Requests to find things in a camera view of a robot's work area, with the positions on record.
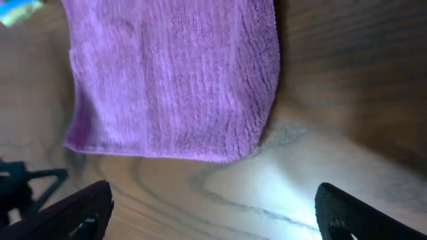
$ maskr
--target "towel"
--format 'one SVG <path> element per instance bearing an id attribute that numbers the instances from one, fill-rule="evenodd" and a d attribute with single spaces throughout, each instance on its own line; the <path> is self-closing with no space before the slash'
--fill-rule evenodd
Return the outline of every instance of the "towel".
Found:
<path id="1" fill-rule="evenodd" d="M 280 71 L 274 0 L 63 0 L 83 153 L 230 162 L 257 147 Z"/>

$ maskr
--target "wooden table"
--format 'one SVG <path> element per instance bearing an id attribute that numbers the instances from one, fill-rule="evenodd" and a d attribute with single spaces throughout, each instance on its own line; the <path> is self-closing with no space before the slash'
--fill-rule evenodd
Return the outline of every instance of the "wooden table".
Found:
<path id="1" fill-rule="evenodd" d="M 320 239 L 314 194 L 325 181 L 427 233 L 427 3 L 405 2 L 278 1 L 276 104 L 260 148 L 234 164 L 64 149 L 68 29 L 48 2 L 0 32 L 0 152 L 68 168 L 50 203 L 108 180 L 106 239 Z M 39 193 L 48 182 L 31 184 Z"/>

